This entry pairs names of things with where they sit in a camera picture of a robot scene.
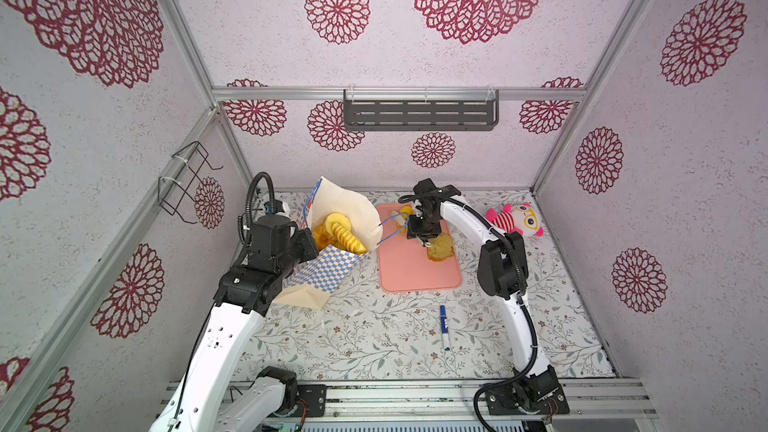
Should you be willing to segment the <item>bundt bread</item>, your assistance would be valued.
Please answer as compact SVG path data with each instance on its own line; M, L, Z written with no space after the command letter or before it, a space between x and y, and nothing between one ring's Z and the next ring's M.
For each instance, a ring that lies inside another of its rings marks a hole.
M328 234L324 225L319 225L314 228L312 230L312 235L318 252L321 252L328 246L337 245L335 237L332 234Z

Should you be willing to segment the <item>ridged spiral bread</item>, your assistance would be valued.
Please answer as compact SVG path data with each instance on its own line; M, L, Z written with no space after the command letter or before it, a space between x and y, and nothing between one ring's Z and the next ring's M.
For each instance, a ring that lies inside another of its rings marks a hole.
M362 255L367 252L367 248L362 241L352 233L351 221L345 215L340 213L329 214L325 219L324 226L328 234L332 234L335 237L337 241L336 246L356 255Z

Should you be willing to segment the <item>toast slice bread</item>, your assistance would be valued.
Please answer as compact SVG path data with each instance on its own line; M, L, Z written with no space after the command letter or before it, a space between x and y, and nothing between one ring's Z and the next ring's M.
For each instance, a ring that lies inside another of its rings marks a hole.
M442 262L455 255L454 240L448 233L431 238L426 245L427 257L433 262Z

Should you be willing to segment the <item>checkered paper bag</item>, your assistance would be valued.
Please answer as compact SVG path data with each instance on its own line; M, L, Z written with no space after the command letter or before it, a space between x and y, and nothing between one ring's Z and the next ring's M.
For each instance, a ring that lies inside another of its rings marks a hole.
M393 219L383 219L364 195L322 177L299 211L318 256L300 264L285 279L276 304L320 310L348 274L390 236Z

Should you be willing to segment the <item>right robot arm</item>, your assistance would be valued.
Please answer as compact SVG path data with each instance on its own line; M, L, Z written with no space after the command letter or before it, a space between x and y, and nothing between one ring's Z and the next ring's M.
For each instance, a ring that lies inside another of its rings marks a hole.
M494 226L468 204L453 185L439 187L427 178L413 192L398 198L410 204L413 212L406 219L407 237L422 245L431 244L446 221L479 248L477 281L483 292L496 299L512 346L512 377L477 389L472 399L473 412L482 427L493 426L485 419L480 399L508 400L523 415L547 415L547 422L569 406L564 391L546 353L529 310L529 268L523 237Z

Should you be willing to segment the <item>yellow twisted bread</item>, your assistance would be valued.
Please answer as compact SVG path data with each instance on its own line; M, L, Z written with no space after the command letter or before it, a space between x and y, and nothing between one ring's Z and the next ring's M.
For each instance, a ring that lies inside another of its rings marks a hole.
M405 205L400 209L399 214L407 219L410 215L413 214L413 208L410 205Z

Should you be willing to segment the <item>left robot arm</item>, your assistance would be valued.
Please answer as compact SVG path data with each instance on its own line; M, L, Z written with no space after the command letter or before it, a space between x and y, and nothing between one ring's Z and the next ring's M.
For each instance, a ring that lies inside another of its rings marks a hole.
M219 280L185 373L153 431L257 431L269 416L296 410L295 373L272 366L229 406L222 404L240 355L285 278L318 256L311 231L290 218L266 172L249 185L241 226L244 248Z

